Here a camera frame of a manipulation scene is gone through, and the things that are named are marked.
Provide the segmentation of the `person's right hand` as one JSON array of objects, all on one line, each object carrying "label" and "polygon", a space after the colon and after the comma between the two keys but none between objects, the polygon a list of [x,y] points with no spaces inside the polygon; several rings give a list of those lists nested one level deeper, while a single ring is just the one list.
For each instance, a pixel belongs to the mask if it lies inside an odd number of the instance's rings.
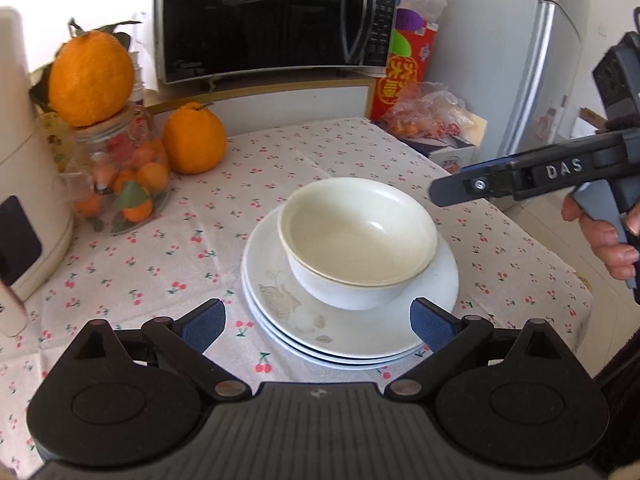
[{"label": "person's right hand", "polygon": [[582,235],[593,253],[604,264],[614,280],[627,281],[636,276],[634,265],[639,261],[639,251],[618,238],[616,229],[605,221],[592,220],[570,196],[562,205],[564,221],[577,221]]}]

